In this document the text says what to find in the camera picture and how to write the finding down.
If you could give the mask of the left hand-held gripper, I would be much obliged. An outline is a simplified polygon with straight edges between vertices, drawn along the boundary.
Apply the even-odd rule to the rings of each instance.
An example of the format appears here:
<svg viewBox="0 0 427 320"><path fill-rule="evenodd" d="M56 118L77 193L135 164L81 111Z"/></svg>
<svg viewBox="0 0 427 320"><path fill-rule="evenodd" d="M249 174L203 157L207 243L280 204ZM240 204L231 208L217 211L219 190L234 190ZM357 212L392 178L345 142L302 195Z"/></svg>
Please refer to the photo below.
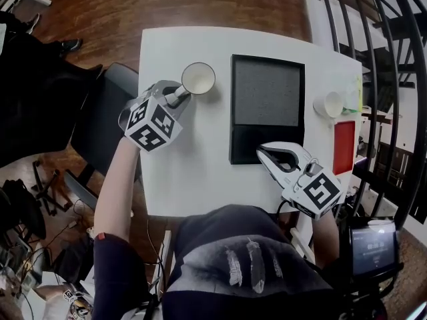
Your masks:
<svg viewBox="0 0 427 320"><path fill-rule="evenodd" d="M142 95L129 100L118 123L124 135L146 153L170 145L183 127L178 119L191 101L191 95L176 97L181 86L176 81L161 80Z"/></svg>

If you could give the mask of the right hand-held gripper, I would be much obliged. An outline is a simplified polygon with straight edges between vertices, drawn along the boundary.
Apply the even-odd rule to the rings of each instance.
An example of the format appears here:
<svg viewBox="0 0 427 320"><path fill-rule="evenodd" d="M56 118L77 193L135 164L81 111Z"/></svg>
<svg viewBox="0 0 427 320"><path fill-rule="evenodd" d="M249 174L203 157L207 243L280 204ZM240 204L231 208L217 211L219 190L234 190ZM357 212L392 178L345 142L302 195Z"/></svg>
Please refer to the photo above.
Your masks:
<svg viewBox="0 0 427 320"><path fill-rule="evenodd" d="M339 201L344 190L340 180L299 144L274 141L256 150L261 164L283 188L282 199L313 220L322 218ZM291 181L294 169L303 169Z"/></svg>

